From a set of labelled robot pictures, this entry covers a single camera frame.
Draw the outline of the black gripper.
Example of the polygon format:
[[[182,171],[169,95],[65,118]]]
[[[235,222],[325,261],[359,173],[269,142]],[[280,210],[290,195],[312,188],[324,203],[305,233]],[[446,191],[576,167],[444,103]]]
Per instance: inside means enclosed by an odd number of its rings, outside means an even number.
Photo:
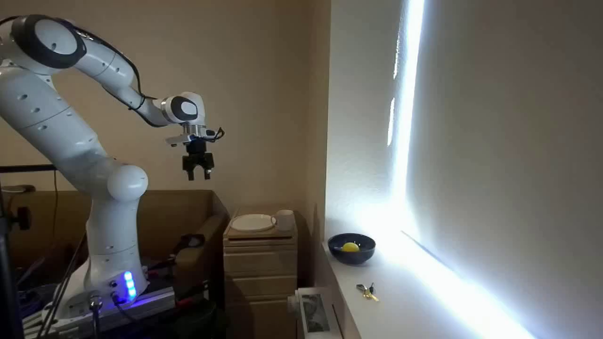
[[[186,144],[186,154],[182,156],[182,167],[186,169],[186,178],[194,180],[194,167],[199,165],[203,169],[203,178],[211,178],[211,169],[214,167],[212,154],[207,150],[203,139],[194,137]]]

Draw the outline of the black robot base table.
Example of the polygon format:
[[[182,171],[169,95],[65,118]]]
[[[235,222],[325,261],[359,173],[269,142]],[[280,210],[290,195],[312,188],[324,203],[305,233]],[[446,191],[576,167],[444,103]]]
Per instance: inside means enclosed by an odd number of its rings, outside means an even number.
[[[48,301],[20,319],[24,339],[75,336],[118,329],[150,319],[169,318],[190,308],[211,293],[207,278],[182,282],[158,278],[148,291],[135,287],[137,280],[124,271],[107,282],[105,289],[88,289],[67,299],[71,276],[60,280]]]

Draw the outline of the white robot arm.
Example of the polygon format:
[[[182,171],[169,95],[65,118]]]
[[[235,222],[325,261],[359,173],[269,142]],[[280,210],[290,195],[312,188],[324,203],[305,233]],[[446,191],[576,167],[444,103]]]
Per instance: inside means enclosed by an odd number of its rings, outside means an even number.
[[[77,69],[150,126],[177,124],[173,141],[186,146],[182,167],[209,169],[209,141],[222,133],[205,124],[203,99],[194,92],[150,97],[135,84],[133,63],[90,31],[56,16],[16,14],[0,26],[0,114],[82,193],[88,259],[79,265],[58,303],[69,318],[92,295],[135,301],[146,287],[137,248],[137,205],[148,178],[120,163],[99,144],[94,129],[58,93],[52,77]]]

